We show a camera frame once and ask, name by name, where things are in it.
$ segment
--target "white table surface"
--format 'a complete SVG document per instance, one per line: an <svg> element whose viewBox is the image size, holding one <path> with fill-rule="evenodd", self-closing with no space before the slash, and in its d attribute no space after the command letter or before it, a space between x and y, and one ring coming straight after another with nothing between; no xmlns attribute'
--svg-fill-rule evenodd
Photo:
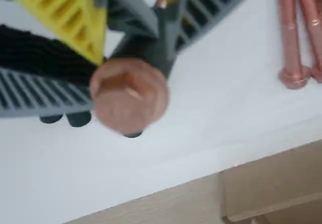
<svg viewBox="0 0 322 224"><path fill-rule="evenodd" d="M0 23L53 36L14 2ZM120 35L108 33L109 50ZM310 51L301 27L303 62ZM276 0L246 0L184 52L166 116L137 139L97 121L0 121L0 223L60 224L322 138L322 86L289 91Z"/></svg>

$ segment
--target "bolt head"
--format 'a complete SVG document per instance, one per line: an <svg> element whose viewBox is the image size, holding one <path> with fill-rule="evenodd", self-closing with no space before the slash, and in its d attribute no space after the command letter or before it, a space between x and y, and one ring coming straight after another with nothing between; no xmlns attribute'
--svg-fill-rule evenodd
<svg viewBox="0 0 322 224"><path fill-rule="evenodd" d="M110 59L92 76L91 97L97 118L122 135L143 131L167 109L167 81L137 58Z"/></svg>
<svg viewBox="0 0 322 224"><path fill-rule="evenodd" d="M289 75L285 69L279 73L280 81L290 90L298 90L306 86L310 78L310 68L307 66L302 67L302 73L298 75Z"/></svg>

